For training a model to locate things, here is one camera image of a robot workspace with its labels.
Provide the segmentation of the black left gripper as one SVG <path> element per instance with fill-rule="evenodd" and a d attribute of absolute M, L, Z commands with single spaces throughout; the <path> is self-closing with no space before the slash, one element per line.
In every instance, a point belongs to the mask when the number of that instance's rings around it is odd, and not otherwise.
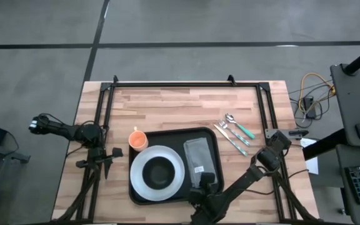
<path fill-rule="evenodd" d="M 104 177 L 108 178 L 109 170 L 111 164 L 113 163 L 114 158 L 123 157 L 123 152 L 121 148 L 114 147 L 112 149 L 112 154 L 107 155 L 106 150 L 103 147 L 95 147 L 88 149 L 88 157 L 86 160 L 77 161 L 77 168 L 93 168 L 97 164 L 104 165 Z"/>

